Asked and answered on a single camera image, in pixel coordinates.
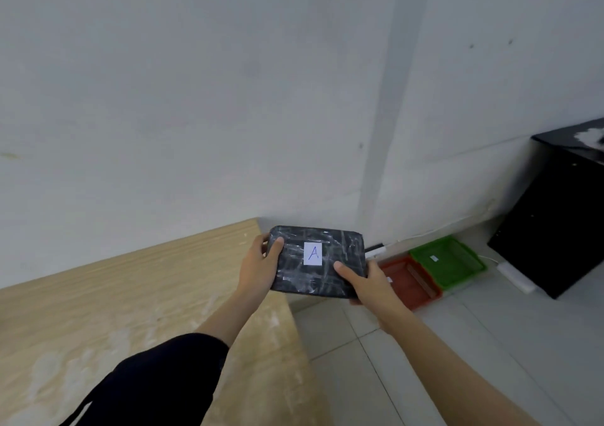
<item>black wrapped package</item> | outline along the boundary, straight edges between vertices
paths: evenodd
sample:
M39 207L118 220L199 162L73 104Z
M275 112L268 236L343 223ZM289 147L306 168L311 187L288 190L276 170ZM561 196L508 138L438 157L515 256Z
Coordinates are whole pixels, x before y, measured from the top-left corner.
M342 262L366 277L363 235L357 232L277 225L269 233L268 250L278 237L285 244L271 289L283 293L355 299L352 285L333 269Z

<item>gray tile floor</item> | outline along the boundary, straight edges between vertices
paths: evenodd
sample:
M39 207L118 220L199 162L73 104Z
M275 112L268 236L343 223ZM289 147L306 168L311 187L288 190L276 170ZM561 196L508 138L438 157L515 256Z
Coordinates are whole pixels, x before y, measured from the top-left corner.
M457 234L500 260L482 224ZM604 265L559 300L489 270L417 315L543 425L604 424ZM330 299L294 315L336 425L443 425L396 342L363 307Z

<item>left hand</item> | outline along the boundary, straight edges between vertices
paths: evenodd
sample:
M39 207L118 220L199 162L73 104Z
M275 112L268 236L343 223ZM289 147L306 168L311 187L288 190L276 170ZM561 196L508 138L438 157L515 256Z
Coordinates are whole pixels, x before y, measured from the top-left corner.
M260 306L271 288L277 272L277 260L284 244L283 237L279 237L273 243L271 252L266 253L268 237L268 234L262 234L254 239L239 270L236 292L246 300L251 300L255 308Z

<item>wooden tabletop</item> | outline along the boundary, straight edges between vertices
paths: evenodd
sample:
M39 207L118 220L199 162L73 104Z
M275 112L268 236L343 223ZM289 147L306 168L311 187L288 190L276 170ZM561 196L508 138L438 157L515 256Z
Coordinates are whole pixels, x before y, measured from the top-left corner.
M122 359L191 332L259 233L250 219L0 289L0 424L56 425ZM203 424L332 424L283 294L241 331Z

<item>white label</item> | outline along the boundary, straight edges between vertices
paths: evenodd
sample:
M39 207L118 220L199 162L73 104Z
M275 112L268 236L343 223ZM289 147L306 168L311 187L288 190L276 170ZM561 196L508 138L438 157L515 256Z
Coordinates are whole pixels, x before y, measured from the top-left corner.
M304 265L323 265L323 245L304 242Z

